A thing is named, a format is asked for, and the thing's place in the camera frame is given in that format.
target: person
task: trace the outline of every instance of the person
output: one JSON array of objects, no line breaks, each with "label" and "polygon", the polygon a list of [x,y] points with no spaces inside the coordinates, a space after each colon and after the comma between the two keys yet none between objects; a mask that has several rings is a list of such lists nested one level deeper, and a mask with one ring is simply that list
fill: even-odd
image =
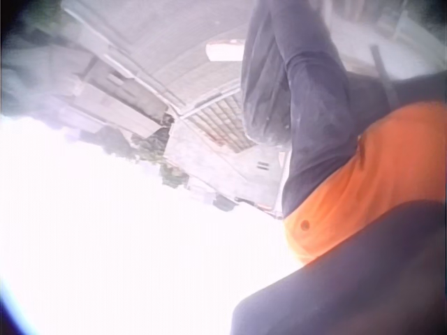
[{"label": "person", "polygon": [[359,116],[309,2],[264,6],[290,89],[284,227],[305,266],[242,301],[232,334],[444,334],[447,110],[439,90],[414,89],[442,88],[445,73],[398,85],[396,110]]}]

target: button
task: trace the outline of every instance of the button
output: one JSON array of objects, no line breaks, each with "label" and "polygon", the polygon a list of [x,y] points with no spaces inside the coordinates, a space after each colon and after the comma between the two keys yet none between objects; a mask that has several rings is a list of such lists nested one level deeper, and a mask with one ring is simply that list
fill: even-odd
[{"label": "button", "polygon": [[309,230],[310,228],[310,223],[308,220],[304,220],[303,222],[301,222],[301,229],[304,231]]}]

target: sky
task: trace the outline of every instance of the sky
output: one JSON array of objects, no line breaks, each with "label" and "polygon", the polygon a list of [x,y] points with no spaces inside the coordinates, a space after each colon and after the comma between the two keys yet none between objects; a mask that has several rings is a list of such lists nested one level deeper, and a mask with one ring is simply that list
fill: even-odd
[{"label": "sky", "polygon": [[228,334],[240,300],[300,268],[280,221],[66,134],[0,122],[1,297],[28,334]]}]

